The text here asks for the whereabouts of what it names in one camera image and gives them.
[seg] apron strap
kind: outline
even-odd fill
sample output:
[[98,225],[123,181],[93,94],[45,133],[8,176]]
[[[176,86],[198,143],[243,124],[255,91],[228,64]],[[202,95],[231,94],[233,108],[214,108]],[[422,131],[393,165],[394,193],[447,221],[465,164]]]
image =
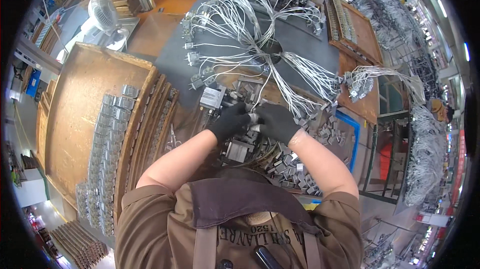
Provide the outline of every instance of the apron strap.
[[215,269],[217,227],[197,228],[193,249],[193,269]]
[[305,243],[305,257],[307,259],[308,269],[320,269],[322,264],[320,262],[317,237],[304,232],[303,239]]
[[[317,238],[303,233],[308,269],[321,269]],[[197,228],[193,249],[193,269],[214,269],[217,254],[217,227]]]

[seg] factory floor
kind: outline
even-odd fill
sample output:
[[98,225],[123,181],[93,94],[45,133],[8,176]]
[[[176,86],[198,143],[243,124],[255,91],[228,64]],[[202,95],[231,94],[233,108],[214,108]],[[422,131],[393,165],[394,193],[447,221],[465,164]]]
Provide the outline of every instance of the factory floor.
[[[134,33],[129,39],[127,53],[143,58],[147,61],[153,62],[159,56],[159,53],[167,41],[171,31],[165,26],[159,24],[156,20],[156,14],[159,9],[163,8],[163,13],[183,14],[186,13],[196,0],[154,0],[156,7],[146,13],[141,13],[138,17],[141,19]],[[78,18],[79,24],[69,24],[64,28],[68,29],[68,33],[62,35],[73,34],[81,20],[85,17],[85,11],[80,8],[74,8],[70,14],[69,21]],[[12,99],[7,102],[7,117],[12,119],[11,123],[6,125],[6,134],[8,139],[12,142],[15,148],[17,157],[20,158],[20,153],[29,155],[29,150],[35,151],[36,147],[36,116],[37,107],[33,98],[26,94],[19,94],[15,103]],[[360,183],[364,171],[368,167],[371,143],[371,129],[365,125],[365,121],[355,114],[352,114],[345,108],[341,109],[347,115],[350,115],[360,124],[360,145],[357,151],[357,160],[354,164],[353,176],[357,183]],[[76,218],[75,210],[61,197],[55,188],[47,182],[47,189],[49,201],[40,203],[36,206],[36,212],[42,216],[42,220],[48,229],[54,229],[63,224],[65,221]],[[360,215],[362,220],[362,230],[367,230],[375,224],[375,218],[401,226],[406,229],[415,230],[418,223],[415,221],[417,209],[411,207],[400,214],[393,215],[395,206],[379,200],[374,200],[368,197],[360,196]],[[382,224],[379,229],[372,229],[370,233],[388,234],[392,227]],[[395,252],[399,252],[411,239],[412,233],[397,232],[394,236],[393,245]],[[109,261],[99,263],[96,268],[114,268],[113,258]]]

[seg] factory worker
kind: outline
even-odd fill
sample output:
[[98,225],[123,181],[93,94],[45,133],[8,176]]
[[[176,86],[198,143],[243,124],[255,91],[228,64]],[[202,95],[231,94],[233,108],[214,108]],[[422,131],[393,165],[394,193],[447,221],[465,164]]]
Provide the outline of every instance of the factory worker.
[[189,182],[207,155],[249,123],[245,104],[153,163],[122,199],[115,264],[127,268],[351,269],[363,259],[358,189],[332,152],[283,106],[256,109],[260,131],[295,152],[323,192],[306,211],[285,189],[247,168]]

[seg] red sign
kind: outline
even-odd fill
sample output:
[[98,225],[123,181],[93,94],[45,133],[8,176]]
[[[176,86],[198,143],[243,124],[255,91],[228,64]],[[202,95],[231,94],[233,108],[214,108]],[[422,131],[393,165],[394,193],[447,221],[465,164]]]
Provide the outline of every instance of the red sign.
[[456,168],[456,175],[455,175],[455,183],[452,187],[452,200],[450,201],[450,205],[453,206],[459,199],[459,188],[462,183],[462,174],[463,174],[463,165],[465,164],[465,153],[467,152],[467,148],[465,147],[465,131],[463,129],[459,132],[460,135],[460,146],[458,148],[458,166]]

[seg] wooden tray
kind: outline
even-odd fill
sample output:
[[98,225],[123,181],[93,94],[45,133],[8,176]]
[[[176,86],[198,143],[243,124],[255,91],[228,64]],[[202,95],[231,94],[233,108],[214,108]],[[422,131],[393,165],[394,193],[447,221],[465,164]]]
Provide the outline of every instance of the wooden tray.
[[[325,12],[328,12],[326,1],[324,1]],[[340,28],[340,20],[338,14],[334,14],[336,24],[339,27],[338,36],[339,41],[336,41],[332,38],[332,29],[330,26],[329,20],[327,20],[327,31],[328,31],[328,43],[335,46],[339,50],[342,50],[347,55],[356,59],[360,64],[365,66],[370,65],[383,65],[382,55],[380,51],[380,46],[378,45],[377,38],[375,36],[370,20],[365,17],[360,11],[355,9],[353,6],[347,2],[342,1],[342,6],[347,8],[352,20],[353,27],[355,28],[355,33],[357,34],[357,44],[351,42],[351,40],[344,37],[342,29]],[[365,60],[352,50],[350,50],[346,45],[350,46],[354,50],[361,53],[367,59]]]
[[45,173],[76,208],[75,185],[87,179],[94,126],[105,93],[120,95],[124,84],[141,89],[132,111],[118,170],[130,158],[133,129],[141,117],[158,70],[152,63],[93,44],[77,42],[58,77],[51,98],[45,140]]

